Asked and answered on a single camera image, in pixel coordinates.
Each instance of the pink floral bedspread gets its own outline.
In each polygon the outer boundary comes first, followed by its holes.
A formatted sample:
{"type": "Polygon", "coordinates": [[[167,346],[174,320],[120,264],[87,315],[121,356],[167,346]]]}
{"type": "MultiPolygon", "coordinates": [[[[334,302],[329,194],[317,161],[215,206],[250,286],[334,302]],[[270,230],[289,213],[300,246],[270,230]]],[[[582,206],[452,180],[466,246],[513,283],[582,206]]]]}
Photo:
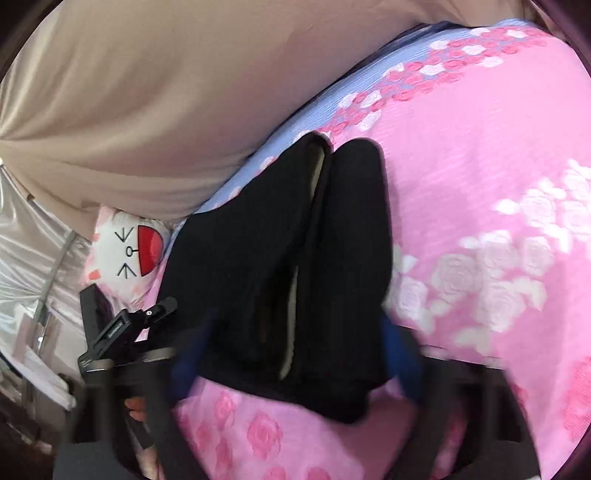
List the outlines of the pink floral bedspread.
{"type": "MultiPolygon", "coordinates": [[[[475,29],[350,92],[319,130],[335,148],[383,148],[392,318],[456,358],[501,359],[550,479],[591,421],[591,80],[579,59],[533,28],[475,29]]],[[[355,426],[204,380],[178,415],[215,480],[378,480],[413,422],[390,387],[355,426]]]]}

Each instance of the black folded garment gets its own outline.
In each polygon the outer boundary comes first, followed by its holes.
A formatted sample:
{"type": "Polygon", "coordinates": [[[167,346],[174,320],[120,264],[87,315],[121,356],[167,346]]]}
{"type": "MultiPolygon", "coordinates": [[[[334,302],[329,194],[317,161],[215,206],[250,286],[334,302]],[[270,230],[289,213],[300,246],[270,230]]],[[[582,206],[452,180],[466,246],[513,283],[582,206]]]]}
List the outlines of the black folded garment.
{"type": "Polygon", "coordinates": [[[159,294],[178,311],[150,346],[182,350],[215,312],[195,376],[353,422],[387,380],[391,265],[380,150],[355,140],[331,153],[308,134],[236,198],[187,220],[159,294]]]}

